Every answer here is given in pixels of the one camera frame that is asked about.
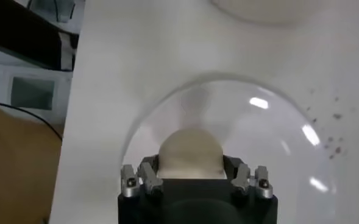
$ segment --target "white bowl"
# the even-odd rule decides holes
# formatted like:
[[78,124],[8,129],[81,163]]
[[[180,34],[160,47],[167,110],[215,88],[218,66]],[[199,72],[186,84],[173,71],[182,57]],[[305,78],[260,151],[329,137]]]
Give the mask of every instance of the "white bowl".
[[333,223],[336,185],[310,121],[283,94],[232,75],[203,77],[151,104],[134,122],[124,164],[137,167],[175,131],[199,127],[252,172],[267,166],[279,199],[278,223]]

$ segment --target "white tabletop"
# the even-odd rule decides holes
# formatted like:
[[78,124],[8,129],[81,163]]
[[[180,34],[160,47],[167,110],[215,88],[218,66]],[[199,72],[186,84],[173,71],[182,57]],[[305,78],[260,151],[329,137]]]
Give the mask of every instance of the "white tabletop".
[[274,27],[238,21],[207,0],[85,8],[51,224],[116,223],[129,125],[146,102],[210,71],[264,82],[308,110],[320,138],[333,138],[329,155],[341,149],[330,159],[338,221],[359,223],[359,1],[329,0],[305,23]]

